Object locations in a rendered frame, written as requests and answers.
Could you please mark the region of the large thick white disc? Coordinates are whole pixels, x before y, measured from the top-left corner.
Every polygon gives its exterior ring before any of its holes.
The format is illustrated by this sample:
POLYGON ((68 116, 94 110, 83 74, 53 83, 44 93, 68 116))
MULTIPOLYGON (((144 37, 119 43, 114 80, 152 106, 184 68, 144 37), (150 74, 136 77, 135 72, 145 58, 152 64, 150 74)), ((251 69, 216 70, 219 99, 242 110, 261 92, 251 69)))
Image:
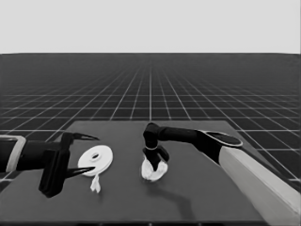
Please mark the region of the large thick white disc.
POLYGON ((113 162, 113 151, 109 146, 97 145, 85 151, 78 160, 79 168, 93 167, 85 172, 86 176, 95 176, 107 170, 113 162))

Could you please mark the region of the small white T-shaped piece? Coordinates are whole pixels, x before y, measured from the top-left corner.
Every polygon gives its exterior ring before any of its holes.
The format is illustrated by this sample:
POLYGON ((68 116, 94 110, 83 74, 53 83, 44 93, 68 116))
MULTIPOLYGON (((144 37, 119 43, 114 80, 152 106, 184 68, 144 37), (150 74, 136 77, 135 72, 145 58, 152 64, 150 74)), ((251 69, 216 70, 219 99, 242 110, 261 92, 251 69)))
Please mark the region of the small white T-shaped piece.
POLYGON ((99 193, 101 191, 101 185, 100 185, 100 181, 99 181, 99 175, 95 175, 93 180, 92 180, 92 183, 91 183, 91 186, 90 186, 90 189, 92 191, 96 191, 97 193, 99 193))

